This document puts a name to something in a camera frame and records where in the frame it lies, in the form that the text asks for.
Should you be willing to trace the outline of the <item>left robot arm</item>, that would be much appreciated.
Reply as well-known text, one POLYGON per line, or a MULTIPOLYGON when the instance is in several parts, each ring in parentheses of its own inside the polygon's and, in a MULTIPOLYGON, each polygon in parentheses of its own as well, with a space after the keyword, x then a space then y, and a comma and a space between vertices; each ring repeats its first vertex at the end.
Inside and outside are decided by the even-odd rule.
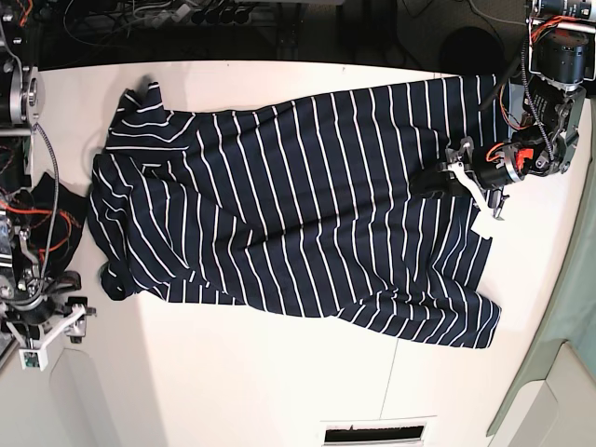
POLYGON ((530 1, 525 23, 518 56, 479 105, 481 111, 495 106, 511 136, 491 146, 466 137, 446 148, 414 178, 415 195, 471 196, 497 220, 505 186, 569 170, 586 99, 582 84, 595 78, 595 4, 530 1))

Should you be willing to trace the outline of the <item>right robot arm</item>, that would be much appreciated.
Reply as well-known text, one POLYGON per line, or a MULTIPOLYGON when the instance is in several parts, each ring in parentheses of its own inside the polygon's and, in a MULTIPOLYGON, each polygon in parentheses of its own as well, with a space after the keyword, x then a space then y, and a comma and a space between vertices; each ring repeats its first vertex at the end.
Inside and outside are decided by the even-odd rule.
POLYGON ((43 84, 36 66, 31 1, 1 4, 1 335, 19 346, 25 369, 43 370, 50 344, 77 344, 95 310, 69 269, 85 221, 85 200, 50 170, 32 182, 34 140, 51 143, 38 123, 43 84))

